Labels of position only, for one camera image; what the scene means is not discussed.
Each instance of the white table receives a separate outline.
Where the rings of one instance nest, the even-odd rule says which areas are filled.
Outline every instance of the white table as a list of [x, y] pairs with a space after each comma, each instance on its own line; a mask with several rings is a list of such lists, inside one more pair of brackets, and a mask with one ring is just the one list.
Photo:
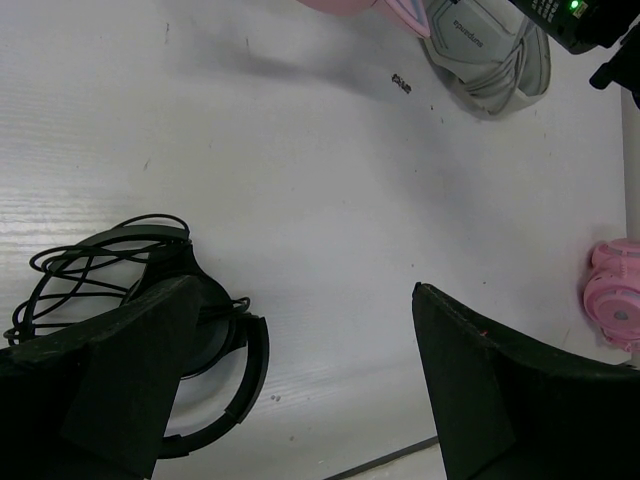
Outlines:
[[548, 97], [481, 122], [373, 13], [5, 1], [0, 327], [37, 251], [136, 214], [185, 218], [205, 270], [267, 317], [272, 362], [246, 422], [158, 480], [317, 480], [433, 436], [417, 281], [623, 361], [577, 294], [593, 242], [625, 233], [620, 92], [588, 85], [606, 58], [554, 48]]

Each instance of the black cable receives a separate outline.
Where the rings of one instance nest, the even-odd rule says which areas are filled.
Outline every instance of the black cable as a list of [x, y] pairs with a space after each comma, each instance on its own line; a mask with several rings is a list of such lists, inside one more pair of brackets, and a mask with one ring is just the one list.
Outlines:
[[[172, 215], [143, 215], [122, 222], [113, 227], [112, 230], [128, 227], [134, 223], [149, 219], [172, 220], [178, 223], [182, 229], [187, 232], [187, 235], [184, 240], [167, 239], [159, 241], [155, 238], [136, 238], [136, 241], [150, 243], [149, 245], [137, 249], [113, 249], [113, 247], [118, 244], [131, 241], [127, 238], [118, 239], [116, 237], [113, 242], [105, 246], [88, 246], [79, 244], [50, 248], [34, 255], [29, 261], [29, 266], [35, 271], [42, 273], [43, 277], [34, 288], [29, 299], [21, 303], [15, 309], [12, 316], [13, 327], [4, 333], [4, 337], [9, 341], [9, 344], [15, 345], [16, 343], [36, 338], [38, 336], [36, 335], [36, 331], [38, 329], [64, 328], [72, 325], [71, 323], [39, 324], [34, 323], [34, 321], [50, 314], [73, 298], [114, 297], [122, 299], [129, 291], [128, 288], [120, 285], [88, 278], [91, 272], [122, 261], [130, 261], [144, 265], [151, 262], [163, 261], [180, 253], [187, 245], [189, 245], [189, 226], [182, 219]], [[100, 263], [94, 263], [96, 259], [108, 260], [101, 261]], [[84, 265], [82, 267], [70, 268], [77, 262], [82, 261], [84, 261]], [[45, 288], [54, 278], [71, 282], [72, 286], [70, 290], [64, 293], [44, 295], [43, 292]], [[85, 285], [100, 287], [103, 290], [95, 292], [81, 292], [80, 289]], [[43, 310], [36, 311], [38, 303], [43, 300], [58, 301]]]

